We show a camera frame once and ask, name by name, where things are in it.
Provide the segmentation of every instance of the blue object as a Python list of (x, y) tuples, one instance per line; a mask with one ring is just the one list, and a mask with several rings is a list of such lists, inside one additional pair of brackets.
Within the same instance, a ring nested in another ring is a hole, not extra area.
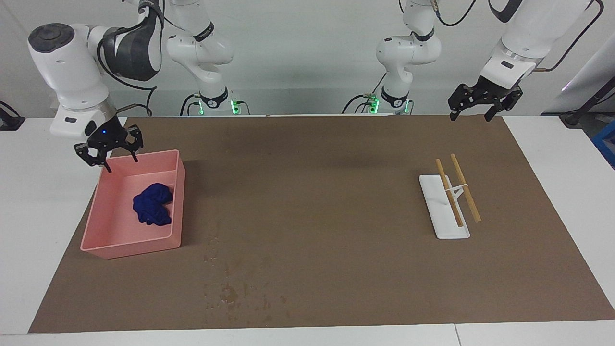
[(132, 209), (137, 212), (139, 222), (164, 226), (171, 223), (171, 218), (163, 204), (172, 200), (173, 195), (166, 185), (154, 183), (132, 199)]
[(615, 167), (615, 121), (608, 124), (592, 138), (592, 143), (605, 157), (611, 166)]

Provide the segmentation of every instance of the white plate rack with wooden sticks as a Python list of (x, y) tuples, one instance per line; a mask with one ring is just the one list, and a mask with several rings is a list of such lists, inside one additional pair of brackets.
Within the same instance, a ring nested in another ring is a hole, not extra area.
[(440, 159), (435, 160), (438, 174), (421, 175), (419, 182), (438, 239), (466, 239), (470, 238), (470, 230), (467, 227), (463, 211), (459, 207), (458, 199), (461, 195), (466, 197), (474, 221), (479, 222), (481, 218), (472, 198), (470, 186), (466, 182), (455, 154), (451, 154), (451, 159), (460, 185), (451, 187), (451, 180), (444, 173)]

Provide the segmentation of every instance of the wooden stick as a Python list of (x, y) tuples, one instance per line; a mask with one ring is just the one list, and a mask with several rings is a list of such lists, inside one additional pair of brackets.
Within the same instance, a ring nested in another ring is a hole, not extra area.
[(451, 185), (448, 183), (446, 179), (446, 175), (444, 174), (444, 168), (442, 167), (442, 162), (440, 159), (435, 160), (435, 165), (438, 166), (438, 172), (440, 173), (440, 179), (442, 179), (442, 185), (444, 185), (444, 189), (446, 190), (446, 197), (448, 198), (448, 203), (451, 205), (451, 209), (453, 210), (453, 215), (455, 215), (455, 221), (457, 221), (458, 227), (463, 227), (463, 222), (461, 221), (461, 216), (459, 215), (459, 209), (457, 209), (455, 205), (455, 199), (453, 198), (453, 193), (451, 190)]
[[(451, 154), (451, 159), (453, 160), (453, 164), (455, 165), (455, 170), (457, 171), (457, 178), (459, 178), (459, 181), (462, 184), (467, 184), (466, 178), (463, 176), (463, 172), (461, 172), (459, 161), (457, 161), (457, 156), (455, 156), (455, 154)], [(466, 201), (468, 205), (470, 206), (470, 210), (472, 211), (474, 222), (481, 221), (480, 214), (478, 213), (478, 209), (476, 208), (476, 204), (474, 203), (474, 199), (472, 198), (472, 194), (470, 193), (470, 188), (467, 185), (463, 186), (463, 192), (466, 196)]]

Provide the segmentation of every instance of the blue cloth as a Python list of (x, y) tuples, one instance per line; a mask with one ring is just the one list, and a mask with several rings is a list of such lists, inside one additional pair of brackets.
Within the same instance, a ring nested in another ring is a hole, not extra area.
[(173, 195), (166, 185), (154, 183), (132, 199), (132, 209), (137, 212), (139, 222), (164, 226), (171, 223), (171, 218), (163, 204), (172, 200)]

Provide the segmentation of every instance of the white plastic bracket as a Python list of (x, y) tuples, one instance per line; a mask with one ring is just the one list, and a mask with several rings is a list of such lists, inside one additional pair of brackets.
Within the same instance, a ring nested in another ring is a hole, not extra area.
[[(446, 180), (450, 186), (451, 181), (448, 176), (446, 176)], [(421, 189), (423, 189), (423, 195), (425, 196), (431, 222), (434, 225), (436, 237), (438, 237), (438, 239), (470, 238), (470, 231), (468, 230), (466, 220), (463, 217), (463, 212), (458, 203), (459, 197), (463, 194), (463, 186), (467, 186), (467, 184), (444, 189), (442, 179), (437, 174), (421, 175), (419, 177), (419, 182), (421, 183)], [(459, 211), (459, 216), (461, 216), (461, 222), (463, 223), (462, 227), (457, 226), (453, 210), (446, 196), (447, 190), (453, 193), (453, 208), (457, 208)]]

